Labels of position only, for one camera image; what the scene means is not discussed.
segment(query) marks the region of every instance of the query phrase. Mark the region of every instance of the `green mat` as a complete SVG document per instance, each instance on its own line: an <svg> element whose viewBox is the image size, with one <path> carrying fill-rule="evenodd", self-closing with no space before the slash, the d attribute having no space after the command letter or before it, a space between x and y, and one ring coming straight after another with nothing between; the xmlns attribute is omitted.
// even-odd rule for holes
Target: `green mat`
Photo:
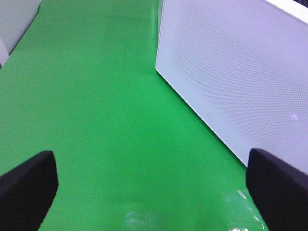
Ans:
<svg viewBox="0 0 308 231"><path fill-rule="evenodd" d="M0 174L55 153L41 231L263 230L245 167L155 70L157 8L44 0L0 70Z"/></svg>

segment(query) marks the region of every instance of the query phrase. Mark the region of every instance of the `perforated white panel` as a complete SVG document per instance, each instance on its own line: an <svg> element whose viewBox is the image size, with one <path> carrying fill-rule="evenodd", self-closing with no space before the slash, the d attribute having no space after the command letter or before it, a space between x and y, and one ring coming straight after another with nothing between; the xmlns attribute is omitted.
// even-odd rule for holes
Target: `perforated white panel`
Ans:
<svg viewBox="0 0 308 231"><path fill-rule="evenodd" d="M156 68L245 164L308 173L307 62L308 24L266 1L165 0Z"/></svg>

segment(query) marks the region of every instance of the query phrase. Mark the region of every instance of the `black foam pad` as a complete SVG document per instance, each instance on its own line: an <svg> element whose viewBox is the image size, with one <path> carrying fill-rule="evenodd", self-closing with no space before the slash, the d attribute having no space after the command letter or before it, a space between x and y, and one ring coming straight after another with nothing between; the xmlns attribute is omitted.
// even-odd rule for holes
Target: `black foam pad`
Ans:
<svg viewBox="0 0 308 231"><path fill-rule="evenodd" d="M262 149L252 149L246 185L269 230L308 231L305 173Z"/></svg>
<svg viewBox="0 0 308 231"><path fill-rule="evenodd" d="M1 176L0 230L38 230L57 190L52 151L43 151Z"/></svg>
<svg viewBox="0 0 308 231"><path fill-rule="evenodd" d="M308 7L308 0L294 0L296 2L298 2L299 4L302 4L303 6Z"/></svg>

